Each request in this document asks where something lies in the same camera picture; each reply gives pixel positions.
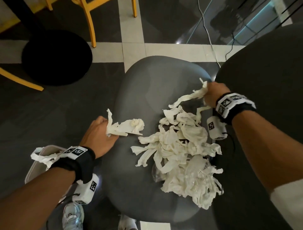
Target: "yellow wooden leg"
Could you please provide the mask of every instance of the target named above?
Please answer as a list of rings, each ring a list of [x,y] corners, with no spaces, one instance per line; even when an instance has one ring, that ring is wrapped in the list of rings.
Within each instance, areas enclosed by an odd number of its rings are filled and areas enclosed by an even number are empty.
[[[134,18],[136,18],[137,17],[136,0],[132,0],[132,6],[133,6],[133,15],[134,15]]]
[[[95,30],[94,30],[94,24],[93,24],[91,13],[88,9],[86,0],[81,0],[81,5],[82,5],[82,8],[84,9],[85,17],[86,17],[86,20],[88,23],[89,33],[90,33],[91,41],[92,41],[92,47],[95,48],[97,46],[97,44],[96,44],[96,35],[95,35]]]
[[[53,7],[52,7],[52,4],[51,4],[51,1],[50,0],[46,0],[46,5],[47,5],[47,8],[52,11],[53,10]]]
[[[39,90],[39,91],[43,91],[44,89],[41,86],[38,86],[36,84],[30,83],[28,81],[25,81],[19,77],[16,77],[15,75],[12,75],[11,73],[7,72],[6,70],[0,68],[0,74],[3,75],[4,77],[7,77],[10,80],[13,80],[14,82],[17,82],[21,85]]]

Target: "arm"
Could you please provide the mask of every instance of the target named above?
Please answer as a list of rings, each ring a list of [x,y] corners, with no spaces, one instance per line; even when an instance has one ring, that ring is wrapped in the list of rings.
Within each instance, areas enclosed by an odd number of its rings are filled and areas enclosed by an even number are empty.
[[[80,143],[91,148],[96,158],[107,153],[118,139],[115,135],[106,136],[107,123],[105,118],[98,117],[92,122]],[[74,171],[51,168],[0,200],[0,228],[40,229],[74,180]]]
[[[224,84],[208,83],[205,101],[214,108],[217,99],[228,92]],[[237,114],[232,126],[249,163],[268,192],[303,178],[301,143],[253,111]]]

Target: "shoe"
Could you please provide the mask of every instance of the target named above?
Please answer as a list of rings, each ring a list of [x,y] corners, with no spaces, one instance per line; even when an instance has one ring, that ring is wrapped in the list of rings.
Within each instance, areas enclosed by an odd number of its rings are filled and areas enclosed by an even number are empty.
[[[68,203],[62,217],[63,230],[83,230],[84,211],[80,204]]]
[[[121,214],[119,225],[118,225],[118,230],[138,230],[136,226],[136,220]]]

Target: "chair seat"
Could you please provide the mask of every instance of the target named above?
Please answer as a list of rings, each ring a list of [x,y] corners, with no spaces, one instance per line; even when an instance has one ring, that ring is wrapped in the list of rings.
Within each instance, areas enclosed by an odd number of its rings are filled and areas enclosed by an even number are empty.
[[[143,136],[158,131],[158,123],[164,117],[163,109],[180,96],[200,89],[203,80],[210,76],[200,66],[164,56],[141,59],[126,73],[113,111],[113,121],[141,118],[145,123]],[[202,100],[184,103],[187,112],[196,113]],[[210,110],[202,114],[202,125]],[[140,146],[138,137],[129,134],[120,137],[111,151],[103,157],[102,176],[104,189],[113,205],[122,213],[147,222],[181,222],[191,218],[199,210],[191,197],[179,197],[173,192],[165,193],[162,182],[152,179],[153,158],[147,167],[135,167],[141,154],[131,152],[131,146]]]

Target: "white cable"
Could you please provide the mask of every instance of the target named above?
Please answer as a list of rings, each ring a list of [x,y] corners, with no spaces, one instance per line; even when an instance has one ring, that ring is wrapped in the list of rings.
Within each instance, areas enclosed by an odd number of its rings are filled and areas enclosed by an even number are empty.
[[[218,58],[217,58],[216,52],[215,52],[215,50],[214,50],[214,47],[212,46],[212,43],[211,43],[211,40],[210,40],[209,33],[208,33],[208,31],[207,31],[207,28],[205,27],[204,14],[203,14],[202,10],[200,9],[199,0],[197,0],[197,1],[198,1],[199,10],[200,10],[200,12],[201,12],[201,14],[202,14],[203,27],[204,27],[204,29],[206,30],[206,33],[207,33],[207,36],[208,36],[208,39],[209,39],[209,43],[210,43],[210,46],[211,46],[211,50],[213,51],[213,53],[214,53],[214,55],[215,55],[215,57],[216,57],[216,62],[218,63],[219,67],[221,68],[221,66],[220,66],[220,64],[219,64],[219,62],[218,62]]]

